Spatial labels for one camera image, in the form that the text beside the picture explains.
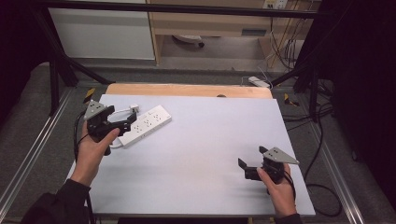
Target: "floor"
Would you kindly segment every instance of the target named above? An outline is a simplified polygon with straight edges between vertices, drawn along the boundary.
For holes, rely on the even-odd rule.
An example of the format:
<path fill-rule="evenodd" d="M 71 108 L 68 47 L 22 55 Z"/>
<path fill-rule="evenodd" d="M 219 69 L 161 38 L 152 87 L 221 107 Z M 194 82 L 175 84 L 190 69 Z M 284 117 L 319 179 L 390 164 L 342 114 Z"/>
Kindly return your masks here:
<path fill-rule="evenodd" d="M 265 61 L 266 56 L 262 55 L 258 40 L 255 38 L 204 37 L 204 41 L 205 47 L 200 49 L 198 46 L 181 43 L 172 36 L 167 36 L 164 40 L 163 60 L 160 65 L 126 64 L 122 67 L 96 65 L 92 70 L 101 76 L 115 78 L 118 82 L 218 85 L 251 85 L 248 83 L 247 77 L 262 76 L 262 78 L 273 80 L 288 70 L 279 64 L 268 68 Z M 72 129 L 70 120 L 75 117 L 76 111 L 83 109 L 81 101 L 76 99 L 83 99 L 86 90 L 92 85 L 97 86 L 96 96 L 106 89 L 104 86 L 92 84 L 92 80 L 82 74 L 78 74 L 78 76 L 81 83 L 72 90 L 72 99 L 74 100 L 69 102 L 63 116 L 51 131 L 51 137 L 43 146 L 35 165 L 29 170 L 30 174 L 23 180 L 21 190 L 12 200 L 13 204 L 6 207 L 8 210 L 6 220 L 8 221 L 3 223 L 12 223 L 12 220 L 18 221 L 23 211 L 29 207 L 30 202 L 33 202 L 43 189 L 53 192 L 64 181 L 64 174 L 67 173 L 69 164 L 73 161 L 73 156 L 68 151 L 71 148 L 70 133 L 65 130 Z M 282 115 L 289 116 L 288 118 L 300 118 L 301 115 L 306 114 L 304 108 L 306 94 L 293 93 L 291 86 L 294 81 L 295 79 L 291 78 L 272 89 Z M 15 106 L 8 122 L 0 130 L 0 157 L 2 158 L 0 192 L 7 190 L 8 183 L 17 173 L 19 165 L 25 155 L 29 153 L 31 145 L 48 119 L 50 90 L 47 84 L 47 67 L 37 67 L 21 101 Z M 287 103 L 285 103 L 285 93 L 290 99 Z M 327 100 L 326 97 L 318 98 L 320 104 L 325 104 Z M 337 217 L 317 214 L 315 217 L 304 217 L 304 222 L 396 223 L 394 210 L 390 207 L 365 164 L 353 161 L 351 151 L 336 118 L 329 115 L 322 119 L 322 124 L 325 146 L 338 165 L 354 203 L 357 205 L 357 211 L 361 213 L 364 222 L 358 220 L 353 222 L 348 217 L 348 211 L 344 209 Z M 318 132 L 315 131 L 317 126 L 312 122 L 288 122 L 285 125 L 289 130 L 290 141 L 296 156 L 301 162 L 301 169 L 305 171 L 318 146 Z M 334 189 L 334 180 L 325 159 L 326 153 L 321 151 L 310 171 L 307 182 Z M 329 191 L 317 188 L 310 188 L 309 191 L 311 200 L 317 209 L 325 213 L 335 213 L 339 208 L 336 199 Z M 0 205 L 3 205 L 3 200 L 4 198 L 1 198 Z M 115 223 L 113 218 L 105 218 L 105 221 Z M 254 218 L 254 223 L 270 223 L 269 217 Z"/>

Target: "table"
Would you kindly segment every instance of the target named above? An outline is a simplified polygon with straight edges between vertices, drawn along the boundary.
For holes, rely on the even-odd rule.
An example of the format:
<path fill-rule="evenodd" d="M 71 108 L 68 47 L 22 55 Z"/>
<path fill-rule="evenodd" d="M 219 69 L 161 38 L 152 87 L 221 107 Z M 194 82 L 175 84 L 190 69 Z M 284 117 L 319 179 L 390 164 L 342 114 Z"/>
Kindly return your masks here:
<path fill-rule="evenodd" d="M 219 94 L 228 98 L 208 97 Z M 246 180 L 237 165 L 241 158 L 259 166 L 259 145 L 276 145 L 294 156 L 284 125 L 274 125 L 283 121 L 271 98 L 269 90 L 256 87 L 110 85 L 101 103 L 119 110 L 134 102 L 143 113 L 161 103 L 173 120 L 131 147 L 113 149 L 103 159 L 92 183 L 93 212 L 117 217 L 273 214 L 263 183 Z M 296 165 L 290 167 L 297 210 L 313 216 L 301 171 Z"/>

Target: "human hand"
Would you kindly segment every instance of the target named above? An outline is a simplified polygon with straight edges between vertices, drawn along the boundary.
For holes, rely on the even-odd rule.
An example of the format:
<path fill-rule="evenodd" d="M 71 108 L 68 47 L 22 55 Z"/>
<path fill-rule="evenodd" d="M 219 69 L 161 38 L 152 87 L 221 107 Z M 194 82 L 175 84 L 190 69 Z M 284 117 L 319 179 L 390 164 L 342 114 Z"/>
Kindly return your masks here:
<path fill-rule="evenodd" d="M 290 174 L 290 167 L 284 163 L 285 172 Z M 260 179 L 264 182 L 273 202 L 276 217 L 287 217 L 297 213 L 294 203 L 293 191 L 290 183 L 283 178 L 279 184 L 275 184 L 271 177 L 261 168 L 257 168 Z"/>
<path fill-rule="evenodd" d="M 120 129 L 112 130 L 102 141 L 96 143 L 87 135 L 87 121 L 82 127 L 83 138 L 79 144 L 78 160 L 70 179 L 89 187 L 99 171 L 99 164 L 107 147 L 119 135 Z"/>

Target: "power outlet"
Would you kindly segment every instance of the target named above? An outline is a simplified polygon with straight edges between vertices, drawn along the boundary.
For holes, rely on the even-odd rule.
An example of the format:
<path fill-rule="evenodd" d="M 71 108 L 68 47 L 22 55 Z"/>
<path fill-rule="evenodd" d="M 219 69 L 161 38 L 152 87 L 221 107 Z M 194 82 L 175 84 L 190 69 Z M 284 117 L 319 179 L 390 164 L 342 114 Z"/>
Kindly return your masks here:
<path fill-rule="evenodd" d="M 285 9 L 288 0 L 276 0 L 275 9 Z"/>
<path fill-rule="evenodd" d="M 131 124 L 131 131 L 120 136 L 119 140 L 124 147 L 128 147 L 158 130 L 171 120 L 172 117 L 168 112 L 161 105 L 157 105 L 150 109 L 150 111 L 139 116 L 137 120 Z"/>
<path fill-rule="evenodd" d="M 262 8 L 275 8 L 276 5 L 276 0 L 265 0 L 264 5 L 262 6 Z"/>

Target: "gray carpet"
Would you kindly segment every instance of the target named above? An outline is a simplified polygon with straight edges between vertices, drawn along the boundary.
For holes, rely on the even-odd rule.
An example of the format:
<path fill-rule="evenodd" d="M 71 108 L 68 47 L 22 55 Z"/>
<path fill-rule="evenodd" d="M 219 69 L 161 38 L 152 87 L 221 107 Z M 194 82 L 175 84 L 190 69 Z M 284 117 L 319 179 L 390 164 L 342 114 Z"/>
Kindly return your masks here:
<path fill-rule="evenodd" d="M 161 69 L 99 69 L 98 74 L 117 80 L 118 82 L 150 82 L 150 83 L 190 83 L 190 84 L 217 84 L 240 85 L 242 77 L 257 75 L 244 72 L 197 72 L 171 71 Z M 90 78 L 80 76 L 83 81 Z M 69 101 L 63 115 L 53 130 L 49 141 L 43 148 L 31 173 L 23 184 L 20 193 L 10 207 L 7 218 L 21 217 L 28 207 L 43 192 L 55 192 L 64 182 L 70 165 L 73 162 L 72 132 L 76 116 L 84 109 L 82 100 L 89 87 L 78 87 Z M 104 93 L 106 86 L 96 88 L 94 99 L 98 100 Z M 300 106 L 285 105 L 284 93 L 273 91 L 279 102 L 283 115 L 302 115 Z M 0 132 L 0 192 L 6 189 L 7 183 L 17 172 L 19 165 L 30 146 L 44 126 L 50 112 L 49 74 L 46 67 L 38 67 L 32 74 L 28 86 L 24 90 L 20 102 L 14 107 L 7 122 Z M 396 223 L 396 215 L 389 202 L 373 180 L 367 167 L 362 162 L 355 162 L 340 130 L 337 120 L 328 116 L 323 118 L 324 136 L 332 150 L 340 169 L 349 185 L 356 203 L 361 210 L 366 223 Z M 287 123 L 286 128 L 295 127 L 299 123 Z M 290 141 L 295 150 L 297 159 L 301 162 L 304 172 L 311 162 L 317 144 L 314 140 L 309 124 L 289 131 Z M 313 166 L 307 182 L 322 184 L 332 188 L 332 181 L 319 156 Z M 321 189 L 311 189 L 310 196 L 314 206 L 318 209 L 333 213 L 337 209 L 337 202 L 328 192 Z M 255 218 L 255 223 L 267 223 L 268 218 Z M 343 211 L 338 217 L 316 215 L 304 217 L 306 223 L 348 223 Z"/>

